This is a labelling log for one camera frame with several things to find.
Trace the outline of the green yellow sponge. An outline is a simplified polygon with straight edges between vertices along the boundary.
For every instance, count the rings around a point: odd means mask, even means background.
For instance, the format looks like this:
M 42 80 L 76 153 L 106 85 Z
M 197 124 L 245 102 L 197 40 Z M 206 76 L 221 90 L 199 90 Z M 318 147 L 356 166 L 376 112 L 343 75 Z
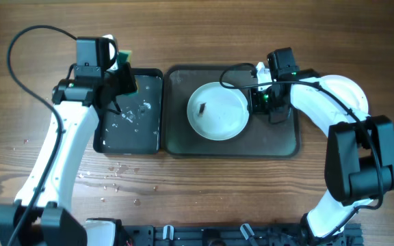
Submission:
M 131 67 L 131 51 L 119 51 L 118 80 L 121 94 L 137 92 L 137 82 Z

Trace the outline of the white plate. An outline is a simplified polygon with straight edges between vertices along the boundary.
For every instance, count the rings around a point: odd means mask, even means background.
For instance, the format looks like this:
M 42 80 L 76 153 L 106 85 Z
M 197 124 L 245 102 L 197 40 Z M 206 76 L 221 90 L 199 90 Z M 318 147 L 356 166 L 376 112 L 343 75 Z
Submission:
M 320 78 L 320 85 L 328 92 L 336 96 L 345 106 L 352 110 L 369 113 L 369 104 L 364 91 L 353 80 L 336 74 L 325 75 Z M 317 103 L 317 109 L 320 113 L 344 113 L 346 111 L 331 97 L 319 92 L 324 97 L 321 102 Z

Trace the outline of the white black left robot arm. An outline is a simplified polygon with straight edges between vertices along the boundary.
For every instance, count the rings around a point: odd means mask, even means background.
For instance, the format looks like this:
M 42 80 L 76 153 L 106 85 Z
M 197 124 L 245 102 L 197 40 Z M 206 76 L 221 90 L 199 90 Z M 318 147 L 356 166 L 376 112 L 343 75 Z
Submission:
M 62 79 L 53 90 L 47 136 L 13 204 L 0 204 L 2 245 L 118 245 L 116 219 L 80 224 L 70 213 L 76 174 L 102 113 L 117 96 L 136 90 L 128 62 L 101 76 Z

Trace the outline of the pale blue plate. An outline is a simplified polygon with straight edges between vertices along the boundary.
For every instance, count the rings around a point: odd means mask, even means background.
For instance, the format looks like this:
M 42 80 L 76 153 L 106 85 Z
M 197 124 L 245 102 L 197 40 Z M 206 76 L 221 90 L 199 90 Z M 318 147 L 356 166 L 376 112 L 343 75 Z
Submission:
M 249 117 L 246 96 L 239 89 L 228 89 L 218 82 L 200 86 L 187 103 L 191 127 L 213 141 L 228 140 L 240 134 Z

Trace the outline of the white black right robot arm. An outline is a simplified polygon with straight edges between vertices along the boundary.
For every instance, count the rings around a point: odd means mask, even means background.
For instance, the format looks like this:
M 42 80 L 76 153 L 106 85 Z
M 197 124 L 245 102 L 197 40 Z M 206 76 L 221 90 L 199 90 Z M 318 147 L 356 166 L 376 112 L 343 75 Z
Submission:
M 301 239 L 308 245 L 341 236 L 360 210 L 377 210 L 394 189 L 394 126 L 384 115 L 368 113 L 364 91 L 341 75 L 314 70 L 280 77 L 256 66 L 258 87 L 289 89 L 291 106 L 305 113 L 327 136 L 324 179 L 327 190 L 301 220 Z

